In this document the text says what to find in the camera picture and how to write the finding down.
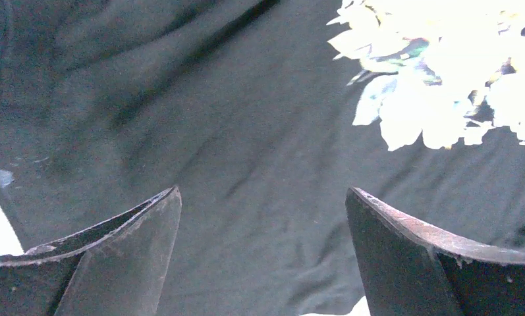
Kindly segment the black floral t-shirt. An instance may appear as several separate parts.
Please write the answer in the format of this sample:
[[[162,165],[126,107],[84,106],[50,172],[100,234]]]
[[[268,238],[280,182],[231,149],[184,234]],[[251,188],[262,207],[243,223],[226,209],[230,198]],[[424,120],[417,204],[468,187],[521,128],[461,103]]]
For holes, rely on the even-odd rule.
[[[348,313],[345,197],[525,251],[525,146],[388,151],[353,126],[339,1],[0,1],[0,204],[23,248],[165,188],[183,210],[159,315]]]

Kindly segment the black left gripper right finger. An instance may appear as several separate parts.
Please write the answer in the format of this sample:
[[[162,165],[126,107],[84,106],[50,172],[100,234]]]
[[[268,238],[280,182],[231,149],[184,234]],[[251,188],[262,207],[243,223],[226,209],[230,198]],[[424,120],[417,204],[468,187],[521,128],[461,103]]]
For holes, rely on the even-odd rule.
[[[351,188],[346,213],[372,315],[525,315],[525,253],[479,243]]]

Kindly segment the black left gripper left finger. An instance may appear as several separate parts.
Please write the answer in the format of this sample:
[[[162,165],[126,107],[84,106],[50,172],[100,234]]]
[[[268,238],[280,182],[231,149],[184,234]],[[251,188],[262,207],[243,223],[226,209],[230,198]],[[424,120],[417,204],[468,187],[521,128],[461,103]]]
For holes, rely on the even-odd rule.
[[[0,315],[155,315],[179,227],[177,187],[19,256],[0,257]]]

